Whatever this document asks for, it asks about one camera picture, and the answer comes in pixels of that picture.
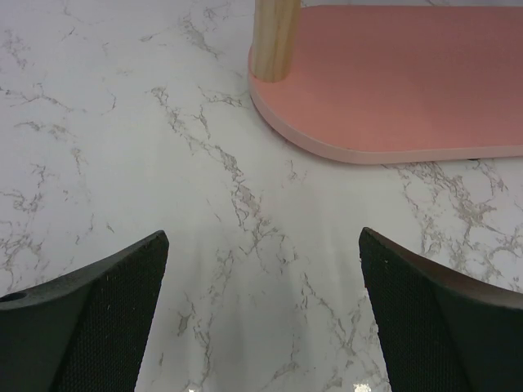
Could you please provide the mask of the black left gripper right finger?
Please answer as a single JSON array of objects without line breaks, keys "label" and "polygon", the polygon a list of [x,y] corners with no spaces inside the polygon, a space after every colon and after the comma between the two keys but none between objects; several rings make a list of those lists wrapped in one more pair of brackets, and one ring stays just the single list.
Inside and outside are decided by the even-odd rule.
[{"label": "black left gripper right finger", "polygon": [[365,228],[360,263],[394,391],[520,391],[522,295]]}]

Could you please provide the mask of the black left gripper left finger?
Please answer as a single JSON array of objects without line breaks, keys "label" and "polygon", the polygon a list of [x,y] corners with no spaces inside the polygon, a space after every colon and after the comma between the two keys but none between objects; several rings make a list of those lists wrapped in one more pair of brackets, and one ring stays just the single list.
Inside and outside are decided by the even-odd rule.
[{"label": "black left gripper left finger", "polygon": [[157,231],[1,299],[3,391],[133,391],[168,259]]}]

